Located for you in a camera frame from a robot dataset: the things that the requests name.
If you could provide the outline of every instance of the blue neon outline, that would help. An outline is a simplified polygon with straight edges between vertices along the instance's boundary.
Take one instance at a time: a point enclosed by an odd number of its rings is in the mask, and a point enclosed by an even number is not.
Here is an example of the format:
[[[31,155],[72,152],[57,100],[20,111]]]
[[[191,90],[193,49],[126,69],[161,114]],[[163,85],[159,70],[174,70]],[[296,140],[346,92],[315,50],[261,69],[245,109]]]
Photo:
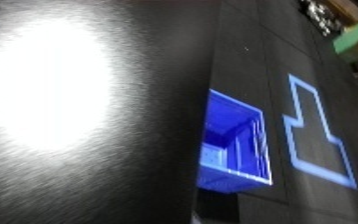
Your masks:
[[[292,100],[293,100],[294,107],[295,107],[296,118],[293,118],[293,117],[290,117],[287,115],[283,115],[283,119],[284,119],[285,132],[287,135],[287,143],[288,143],[288,147],[289,147],[289,151],[290,151],[292,165],[295,168],[302,170],[305,173],[309,173],[309,174],[318,176],[320,178],[332,181],[334,183],[337,183],[337,184],[340,184],[340,185],[343,185],[346,187],[357,189],[357,183],[354,178],[353,171],[350,166],[348,156],[346,155],[345,147],[344,147],[342,140],[340,138],[331,134],[331,131],[327,124],[327,119],[326,119],[326,116],[325,116],[325,113],[323,110],[323,106],[321,104],[320,97],[319,97],[319,94],[318,94],[316,88],[311,86],[310,84],[300,80],[299,78],[293,76],[292,74],[288,74],[288,76],[289,76],[290,88],[291,88],[291,93],[292,93]],[[313,163],[310,163],[310,162],[307,162],[307,161],[304,161],[304,160],[301,160],[298,158],[297,150],[296,150],[296,146],[295,146],[295,142],[294,142],[294,136],[292,133],[292,127],[303,128],[303,127],[305,127],[305,125],[304,125],[304,118],[302,115],[301,105],[299,102],[297,86],[302,87],[313,94],[315,103],[317,104],[317,108],[318,108],[318,111],[320,114],[320,120],[323,124],[324,132],[327,137],[327,140],[330,143],[335,144],[339,148],[340,154],[342,156],[342,160],[345,164],[347,175],[343,175],[341,173],[326,169],[324,167],[317,166]]]

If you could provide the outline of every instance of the black panel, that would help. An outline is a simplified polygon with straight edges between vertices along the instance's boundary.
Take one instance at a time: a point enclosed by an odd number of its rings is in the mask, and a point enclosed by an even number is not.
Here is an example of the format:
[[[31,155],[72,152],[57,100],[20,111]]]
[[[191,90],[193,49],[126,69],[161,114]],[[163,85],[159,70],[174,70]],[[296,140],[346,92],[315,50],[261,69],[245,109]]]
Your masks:
[[[259,0],[261,25],[302,52],[318,59],[311,25],[289,1]]]
[[[297,224],[358,224],[357,219],[338,217],[302,209],[293,209],[293,223]]]
[[[219,1],[0,1],[5,120],[42,134],[21,114],[50,102],[17,102],[51,76],[61,82],[46,94],[76,93],[67,104],[79,109],[66,118],[83,116],[73,132],[89,125],[82,112],[95,101],[106,110],[100,126],[58,150],[17,143],[11,135],[21,133],[0,127],[0,224],[188,224],[218,9]]]
[[[260,27],[232,7],[223,5],[218,36],[211,87],[261,109],[266,119],[274,185],[246,192],[285,201]]]
[[[240,220],[243,224],[288,224],[290,212],[288,205],[239,195]]]

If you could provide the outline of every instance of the blue illuminated compartment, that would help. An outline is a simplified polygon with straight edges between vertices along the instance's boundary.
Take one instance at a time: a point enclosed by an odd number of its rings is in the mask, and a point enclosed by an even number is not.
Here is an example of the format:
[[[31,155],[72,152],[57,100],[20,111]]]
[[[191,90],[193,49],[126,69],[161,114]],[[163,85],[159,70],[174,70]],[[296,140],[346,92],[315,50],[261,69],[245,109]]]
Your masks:
[[[271,185],[262,111],[211,90],[198,186],[222,193]]]

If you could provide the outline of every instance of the bright light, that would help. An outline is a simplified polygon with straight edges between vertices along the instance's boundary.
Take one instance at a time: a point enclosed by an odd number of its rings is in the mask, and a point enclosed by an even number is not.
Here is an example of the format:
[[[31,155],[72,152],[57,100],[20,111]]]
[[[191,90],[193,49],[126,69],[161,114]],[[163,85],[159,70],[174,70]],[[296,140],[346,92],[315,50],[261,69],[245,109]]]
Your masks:
[[[66,20],[23,26],[0,47],[0,128],[42,151],[80,144],[103,125],[108,61],[97,37]]]

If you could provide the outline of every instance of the black tile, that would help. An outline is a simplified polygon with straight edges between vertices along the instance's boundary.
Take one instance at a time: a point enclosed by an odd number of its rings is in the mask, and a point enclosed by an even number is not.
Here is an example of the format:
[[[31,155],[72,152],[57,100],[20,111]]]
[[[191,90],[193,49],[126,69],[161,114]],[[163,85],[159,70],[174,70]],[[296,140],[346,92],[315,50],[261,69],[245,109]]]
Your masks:
[[[244,15],[259,20],[257,1],[258,0],[226,0],[227,3],[240,10]]]
[[[311,24],[291,2],[258,0],[258,9],[263,27],[318,60]]]
[[[358,219],[321,214],[302,209],[292,209],[291,219],[296,224],[358,224]]]
[[[237,195],[200,189],[197,194],[196,212],[202,220],[238,223]]]
[[[299,76],[308,82],[314,82],[315,75],[322,72],[321,64],[304,52],[284,41],[271,31],[261,29],[267,67],[270,70],[283,70]]]
[[[290,224],[289,208],[247,195],[239,195],[240,221],[242,224]]]
[[[284,180],[281,173],[280,152],[277,147],[266,68],[234,48],[225,47],[224,43],[218,44],[211,86],[217,91],[263,111],[274,185],[247,190],[247,192],[285,201]]]
[[[218,47],[232,48],[242,57],[264,62],[263,46],[257,22],[245,17],[232,6],[223,3],[220,14]]]

